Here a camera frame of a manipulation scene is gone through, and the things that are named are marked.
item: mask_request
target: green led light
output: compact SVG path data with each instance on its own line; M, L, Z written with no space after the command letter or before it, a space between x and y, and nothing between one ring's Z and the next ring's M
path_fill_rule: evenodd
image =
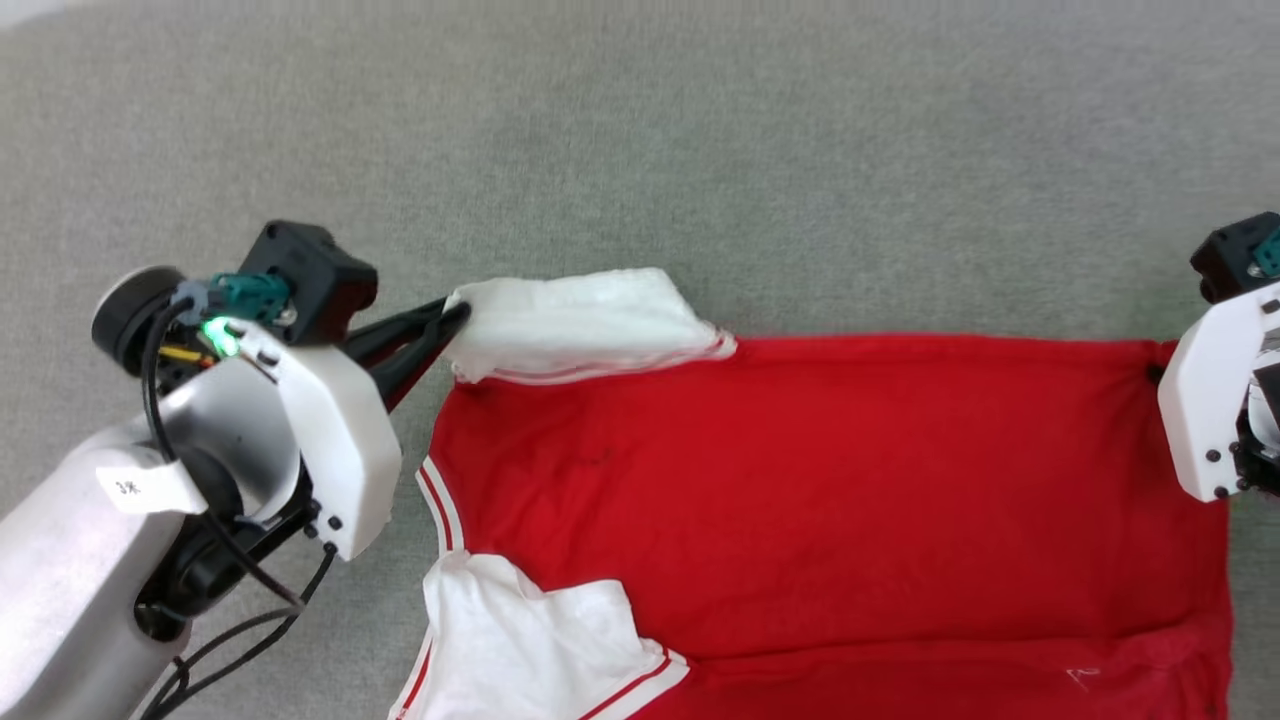
M239 352L239 341L227 332L228 322L230 318L214 318L200 328L200 332L205 333L209 342L214 343L214 350L223 357L232 357Z

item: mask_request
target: white stripe trim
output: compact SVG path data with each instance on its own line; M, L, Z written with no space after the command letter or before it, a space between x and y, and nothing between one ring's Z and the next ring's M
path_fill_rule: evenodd
M689 675L689 665L678 652L667 651L671 664L662 673L631 688L631 692L611 702L604 710L591 716L591 720L626 720L675 688Z
M396 705L392 706L390 712L387 714L387 720L412 720L417 716L417 708L421 707L420 703L415 702L410 707L404 707L404 702L408 700L408 693L413 691L413 685L417 684L417 676L422 673L422 664L426 662L426 653L431 650L431 628L426 628L426 634L422 635L422 648L417 651L417 660L413 661L413 671L408 674L408 680L404 682L404 688L401 689L401 694L396 696Z
M495 368L489 372L488 377L524 386L568 384L590 378L602 378L605 375L626 375L663 370L699 360L724 360L726 357L731 357L736 351L737 341L733 336L724 331L717 331L716 342L701 350L677 351L669 355L658 355L631 361L593 363L582 368L567 368L550 373L521 373L517 370ZM463 377L456 365L453 372L454 375L457 375L457 378L462 382L476 382Z
M458 506L453 503L453 496L449 495L449 486L445 484L444 478L440 475L440 469L428 456L422 460L422 470L426 473L426 478L424 479L422 473L416 473L417 489L426 498L426 503L431 509L431 519L435 520L435 534L439 539L438 555L444 555L451 550L466 550L467 544L462 537L462 521L458 518ZM440 516L440 507L435 505L435 498L431 497L433 489L440 498L440 506L444 509L443 518ZM448 527L449 533L445 533L445 527ZM453 538L452 548L445 546L445 537Z
M417 480L417 489L422 493L422 500L426 501L426 509L431 511L431 520L435 521L435 556L439 557L444 555L444 518L440 516L440 509L436 507L435 500L431 498L431 491L426 489L426 468L421 468L417 473L413 473L413 479Z

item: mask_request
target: screw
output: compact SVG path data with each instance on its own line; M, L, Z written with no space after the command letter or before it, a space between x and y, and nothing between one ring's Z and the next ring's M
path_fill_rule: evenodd
M289 306L285 307L284 310L280 310L280 315L275 319L275 325L279 328L287 328L297 322L298 322L298 310L297 307Z

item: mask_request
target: gray carpet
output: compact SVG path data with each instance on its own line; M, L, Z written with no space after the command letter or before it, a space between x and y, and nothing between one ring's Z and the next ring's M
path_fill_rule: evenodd
M88 341L101 292L234 268L276 217L376 264L379 311L652 264L741 334L1164 338L1203 310L1194 246L1277 205L1261 3L362 5L113 3L0 32L0 511L137 411ZM435 547L407 469L447 387L434 370L396 415L381 538L175 717L384 717ZM1236 502L1239 719L1280 707L1277 518ZM319 556L300 539L269 568L301 587ZM200 637L268 603L246 584Z

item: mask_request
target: yellow wire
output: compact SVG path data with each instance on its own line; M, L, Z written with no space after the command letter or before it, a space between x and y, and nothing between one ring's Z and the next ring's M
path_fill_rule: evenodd
M196 352L193 350L184 350L182 347L174 347L172 345L161 347L160 355L170 357L173 360L182 360L183 363L200 363L201 357L204 357L204 355L201 355L200 352Z

